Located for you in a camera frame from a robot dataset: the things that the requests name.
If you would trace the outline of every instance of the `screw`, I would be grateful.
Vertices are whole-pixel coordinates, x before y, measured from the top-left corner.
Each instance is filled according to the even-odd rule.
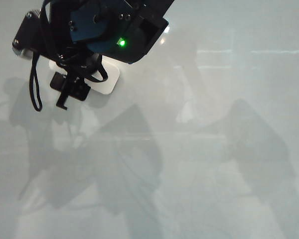
[[[32,17],[32,13],[31,13],[31,12],[28,12],[28,13],[26,14],[26,17],[27,17],[28,19],[30,19],[30,18]]]
[[[127,14],[127,15],[125,16],[125,21],[130,21],[130,20],[131,20],[131,15]]]
[[[94,15],[94,17],[93,17],[94,24],[96,24],[98,22],[98,20],[99,20],[99,16]]]

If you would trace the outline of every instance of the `black cable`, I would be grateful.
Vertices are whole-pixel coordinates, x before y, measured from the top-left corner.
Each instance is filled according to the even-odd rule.
[[[51,3],[52,1],[54,1],[54,0],[44,0],[43,1],[42,8],[41,8],[41,13],[40,13],[41,33],[42,33],[42,37],[43,37],[43,40],[44,40],[44,43],[45,43],[46,50],[49,54],[49,57],[52,60],[54,60],[56,63],[66,63],[70,60],[75,59],[76,55],[72,56],[68,59],[62,59],[60,57],[60,55],[58,54],[57,47],[56,47],[55,41],[53,39],[53,34],[52,34],[52,31],[51,31],[51,28],[50,28],[50,23],[48,21],[47,14],[46,14],[46,9],[45,9],[46,6],[49,3]],[[29,92],[30,92],[31,101],[32,101],[34,109],[38,112],[40,112],[43,108],[41,97],[40,97],[38,75],[37,75],[37,72],[36,72],[36,65],[37,65],[37,62],[39,60],[39,57],[40,57],[39,53],[36,53],[36,52],[33,53],[32,67],[31,67],[30,79],[29,79]],[[98,70],[99,70],[101,76],[103,77],[102,81],[94,78],[93,76],[87,75],[79,67],[76,67],[76,66],[70,66],[70,67],[74,71],[76,71],[79,75],[85,77],[86,79],[89,79],[93,82],[104,82],[108,79],[108,75],[107,75],[107,73],[106,73],[106,71],[105,71],[105,69],[102,65],[102,56],[101,55],[99,56],[99,58],[97,60],[97,65],[99,66]],[[33,88],[33,83],[34,82],[35,82],[35,86],[36,86],[36,98],[37,98],[37,101],[38,101],[39,105],[37,105],[36,100],[35,100],[35,96],[34,96],[34,88]]]
[[[38,112],[40,112],[42,110],[42,101],[41,101],[41,97],[40,97],[39,81],[38,81],[38,75],[36,72],[36,65],[38,63],[39,57],[40,57],[39,53],[36,53],[36,52],[33,53],[32,67],[31,67],[30,79],[29,79],[29,92],[30,92],[31,101],[32,101],[34,109]],[[35,81],[36,98],[38,100],[39,106],[37,105],[37,103],[35,101],[34,90],[33,90],[33,80]]]

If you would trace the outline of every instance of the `green led light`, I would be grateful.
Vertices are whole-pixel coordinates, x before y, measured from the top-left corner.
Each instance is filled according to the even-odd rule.
[[[120,38],[118,41],[118,45],[120,47],[125,47],[126,46],[126,41],[123,38]]]

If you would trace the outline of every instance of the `white table surface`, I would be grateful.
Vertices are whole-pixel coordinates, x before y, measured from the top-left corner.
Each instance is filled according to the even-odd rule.
[[[299,239],[299,0],[176,0],[110,96],[55,107],[0,0],[0,239]]]

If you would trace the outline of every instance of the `robotic arm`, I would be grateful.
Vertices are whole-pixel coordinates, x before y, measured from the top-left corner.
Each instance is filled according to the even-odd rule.
[[[44,0],[42,8],[29,11],[13,40],[16,55],[33,52],[30,96],[42,110],[36,63],[44,56],[63,68],[51,87],[61,92],[57,106],[67,109],[68,96],[84,101],[90,91],[84,79],[102,83],[108,74],[102,56],[133,64],[153,47],[168,22],[163,15],[174,0]],[[49,19],[46,7],[50,4]],[[93,76],[99,72],[102,79]],[[36,83],[36,95],[33,92]]]

